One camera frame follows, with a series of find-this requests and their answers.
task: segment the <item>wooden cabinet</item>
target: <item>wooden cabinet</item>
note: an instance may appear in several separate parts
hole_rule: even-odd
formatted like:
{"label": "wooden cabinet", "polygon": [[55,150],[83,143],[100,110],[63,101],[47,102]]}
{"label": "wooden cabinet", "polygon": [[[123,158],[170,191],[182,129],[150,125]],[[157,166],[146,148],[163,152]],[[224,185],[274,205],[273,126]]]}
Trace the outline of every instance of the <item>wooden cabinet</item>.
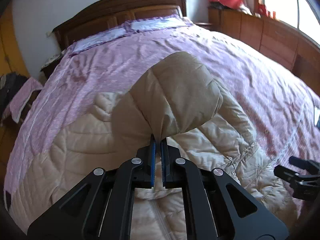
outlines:
{"label": "wooden cabinet", "polygon": [[272,59],[273,61],[281,64],[284,66],[286,69],[289,69],[290,71],[292,70],[292,64],[287,62],[285,59],[283,59],[281,56],[278,54],[274,53],[271,49],[261,45],[259,52],[263,54],[264,56]]}
{"label": "wooden cabinet", "polygon": [[263,20],[246,14],[241,17],[240,40],[259,51]]}
{"label": "wooden cabinet", "polygon": [[52,61],[49,65],[47,65],[46,67],[41,69],[41,71],[44,73],[44,76],[46,77],[46,79],[49,79],[49,77],[54,72],[55,68],[60,63],[61,60],[62,60],[62,57],[59,57],[56,60]]}
{"label": "wooden cabinet", "polygon": [[215,9],[215,8],[209,8],[208,11],[208,17],[209,17],[209,23],[212,24],[212,29],[216,32],[220,31],[221,26],[221,10]]}
{"label": "wooden cabinet", "polygon": [[298,46],[298,38],[284,28],[265,21],[261,45],[292,64]]}
{"label": "wooden cabinet", "polygon": [[233,10],[223,10],[221,18],[222,33],[239,39],[241,29],[241,14]]}
{"label": "wooden cabinet", "polygon": [[209,8],[209,23],[278,62],[320,95],[320,46],[280,21]]}
{"label": "wooden cabinet", "polygon": [[201,28],[204,28],[206,30],[209,30],[211,32],[216,32],[217,30],[215,30],[212,26],[211,23],[194,23],[195,25],[201,27]]}

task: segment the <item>bedside table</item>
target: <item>bedside table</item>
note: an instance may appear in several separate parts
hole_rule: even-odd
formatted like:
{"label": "bedside table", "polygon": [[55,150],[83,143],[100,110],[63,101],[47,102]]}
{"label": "bedside table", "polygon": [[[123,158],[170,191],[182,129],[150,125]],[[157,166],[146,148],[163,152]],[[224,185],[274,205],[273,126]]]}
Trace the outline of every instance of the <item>bedside table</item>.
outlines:
{"label": "bedside table", "polygon": [[55,70],[56,66],[60,63],[62,57],[58,57],[57,59],[51,61],[47,64],[47,66],[42,67],[41,71],[44,73],[45,77],[49,79],[53,71]]}
{"label": "bedside table", "polygon": [[215,31],[213,28],[213,24],[211,24],[211,23],[195,23],[195,25],[197,25],[201,28],[204,28],[206,30],[209,30],[211,32]]}

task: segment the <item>pink bedspread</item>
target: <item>pink bedspread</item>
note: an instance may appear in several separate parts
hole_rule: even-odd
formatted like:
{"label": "pink bedspread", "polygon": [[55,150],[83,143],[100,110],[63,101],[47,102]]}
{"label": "pink bedspread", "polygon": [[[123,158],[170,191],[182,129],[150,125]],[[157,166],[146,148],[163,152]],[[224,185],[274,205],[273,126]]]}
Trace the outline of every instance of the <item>pink bedspread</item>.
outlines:
{"label": "pink bedspread", "polygon": [[223,80],[275,164],[288,166],[291,155],[320,161],[320,130],[313,124],[320,98],[242,42],[191,26],[133,34],[76,56],[67,51],[20,129],[4,189],[15,192],[33,156],[48,151],[60,129],[84,114],[97,92],[128,90],[148,68],[177,51],[193,54]]}

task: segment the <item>screw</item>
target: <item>screw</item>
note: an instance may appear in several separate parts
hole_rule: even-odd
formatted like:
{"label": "screw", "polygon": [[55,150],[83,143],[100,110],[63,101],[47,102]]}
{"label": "screw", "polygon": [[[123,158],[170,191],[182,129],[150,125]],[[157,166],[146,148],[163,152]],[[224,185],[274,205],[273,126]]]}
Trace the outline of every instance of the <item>screw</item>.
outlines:
{"label": "screw", "polygon": [[131,160],[131,162],[133,163],[133,164],[140,164],[141,163],[141,159],[140,158],[133,158],[132,160]]}
{"label": "screw", "polygon": [[103,174],[103,169],[101,168],[97,168],[93,171],[93,174],[96,175],[96,176],[100,176]]}
{"label": "screw", "polygon": [[177,164],[185,164],[186,160],[184,158],[178,158],[178,159],[176,159],[176,163]]}
{"label": "screw", "polygon": [[222,169],[215,169],[215,170],[213,170],[213,174],[217,175],[217,176],[222,176],[223,170]]}

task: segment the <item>black metal bracket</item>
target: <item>black metal bracket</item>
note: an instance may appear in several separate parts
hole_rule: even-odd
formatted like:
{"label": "black metal bracket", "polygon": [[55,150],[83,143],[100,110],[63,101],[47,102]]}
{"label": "black metal bracket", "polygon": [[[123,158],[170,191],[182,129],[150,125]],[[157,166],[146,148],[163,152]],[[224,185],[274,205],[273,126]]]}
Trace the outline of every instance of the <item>black metal bracket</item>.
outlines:
{"label": "black metal bracket", "polygon": [[314,201],[320,192],[320,163],[312,160],[302,160],[291,156],[289,163],[306,170],[311,175],[300,175],[296,171],[278,165],[274,169],[275,176],[290,183],[294,198]]}
{"label": "black metal bracket", "polygon": [[[222,169],[205,171],[161,141],[163,186],[182,188],[190,240],[284,240],[284,223]],[[154,185],[156,142],[112,171],[94,169],[28,229],[35,240],[129,240],[135,188]]]}

